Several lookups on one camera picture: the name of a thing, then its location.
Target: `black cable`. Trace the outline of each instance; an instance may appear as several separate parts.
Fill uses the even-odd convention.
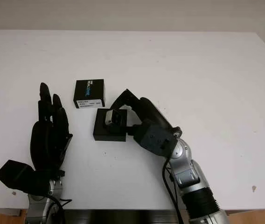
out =
[[[62,205],[60,204],[60,202],[58,201],[58,199],[56,199],[55,197],[53,197],[52,195],[45,195],[45,197],[51,199],[53,201],[53,203],[50,205],[50,208],[56,204],[59,208],[59,212],[61,213],[61,217],[62,217],[62,224],[66,224],[65,221],[65,214],[64,214],[64,209],[62,207]]]
[[[175,201],[175,198],[174,198],[174,196],[173,196],[173,194],[172,194],[172,192],[171,192],[171,189],[169,188],[169,185],[168,185],[168,183],[167,183],[167,181],[166,181],[166,177],[165,177],[165,170],[166,170],[167,164],[168,164],[169,161],[170,161],[170,158],[171,158],[171,156],[169,156],[169,157],[166,159],[166,161],[165,161],[165,163],[164,163],[164,166],[162,167],[162,179],[163,179],[163,181],[164,181],[164,184],[165,184],[165,186],[166,186],[166,188],[167,188],[167,191],[168,191],[168,193],[169,193],[169,195],[170,195],[170,197],[171,197],[171,199],[172,199],[172,202],[173,202],[173,204],[174,204],[174,207],[175,207],[175,210],[176,210],[176,213],[177,213],[178,223],[179,223],[179,224],[183,224],[183,220],[182,220],[181,215],[180,215],[180,212],[179,212],[178,204],[177,204],[177,202]]]
[[[176,184],[175,184],[175,182],[173,182],[173,185],[174,185],[174,191],[175,191],[176,203],[178,204],[177,191],[176,191]]]
[[[61,199],[61,198],[60,198],[60,201],[65,202],[65,203],[62,205],[62,207],[63,207],[63,206],[65,206],[65,205],[67,205],[68,203],[72,202],[72,199]]]
[[[171,181],[173,182],[173,185],[174,185],[174,191],[175,191],[176,203],[178,203],[178,199],[177,199],[177,191],[176,191],[176,184],[175,184],[175,181],[174,181],[174,177],[172,176],[172,173],[171,173],[171,171],[170,171],[169,169],[171,169],[171,168],[170,168],[170,167],[166,167],[166,171],[169,173],[169,175],[170,175],[170,179],[171,179]]]

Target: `small black box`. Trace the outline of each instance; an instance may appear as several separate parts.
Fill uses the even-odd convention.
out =
[[[126,131],[121,129],[116,133],[110,133],[105,128],[105,115],[110,109],[97,109],[96,120],[94,124],[93,137],[96,141],[126,141]],[[127,110],[119,109],[117,112],[121,115],[121,127],[126,127]]]
[[[104,107],[105,84],[103,79],[77,80],[73,102],[76,108]]]

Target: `white tabletop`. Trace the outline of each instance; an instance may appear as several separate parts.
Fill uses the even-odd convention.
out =
[[[66,208],[170,209],[163,158],[131,137],[95,141],[96,108],[75,108],[75,81],[96,78],[107,107],[128,88],[182,128],[223,209],[265,209],[265,44],[256,34],[0,30],[0,167],[33,166],[45,82],[74,135],[62,166]],[[0,182],[0,208],[27,208],[26,194],[12,192]]]

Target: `box label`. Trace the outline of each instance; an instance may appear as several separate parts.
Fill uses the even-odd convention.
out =
[[[100,99],[77,100],[77,105],[78,105],[78,108],[102,107],[102,103]]]

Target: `silver robotic arm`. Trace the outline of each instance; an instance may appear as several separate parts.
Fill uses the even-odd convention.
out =
[[[184,140],[178,139],[169,164],[186,205],[190,224],[230,223],[225,211],[219,209],[199,164],[192,160],[191,149]]]
[[[121,121],[126,121],[126,117],[121,117],[119,108],[123,105],[130,106],[136,112],[142,121],[140,125],[122,126]],[[179,223],[183,223],[183,221],[179,214],[178,205],[165,179],[164,171],[168,163],[171,166],[171,176],[179,188],[182,201],[186,205],[191,224],[229,223],[225,211],[219,208],[213,198],[212,191],[199,164],[192,160],[190,147],[184,140],[180,139],[181,129],[172,127],[149,99],[138,99],[126,89],[106,113],[104,129],[116,136],[123,134],[123,132],[124,134],[128,133],[141,147],[156,155],[166,157],[167,160],[162,172],[163,180],[174,203]],[[95,133],[96,131],[93,135],[96,140],[110,140],[109,134],[104,139],[99,139]]]

